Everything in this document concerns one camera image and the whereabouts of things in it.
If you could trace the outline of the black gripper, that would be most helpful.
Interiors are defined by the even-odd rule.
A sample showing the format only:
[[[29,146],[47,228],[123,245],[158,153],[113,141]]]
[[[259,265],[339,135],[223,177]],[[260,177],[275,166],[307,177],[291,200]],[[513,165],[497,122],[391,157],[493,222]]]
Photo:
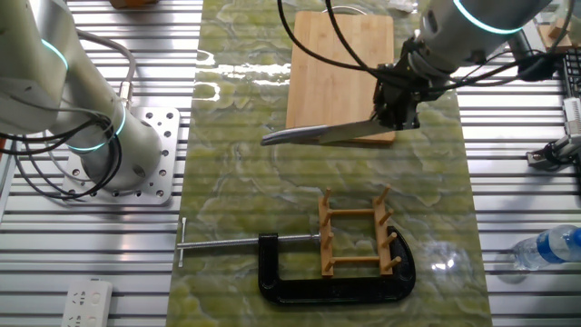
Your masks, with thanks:
[[[430,51],[423,41],[409,38],[395,64],[379,64],[373,94],[372,121],[390,130],[420,127],[417,106],[437,100],[448,81],[448,73],[431,65],[424,55]]]

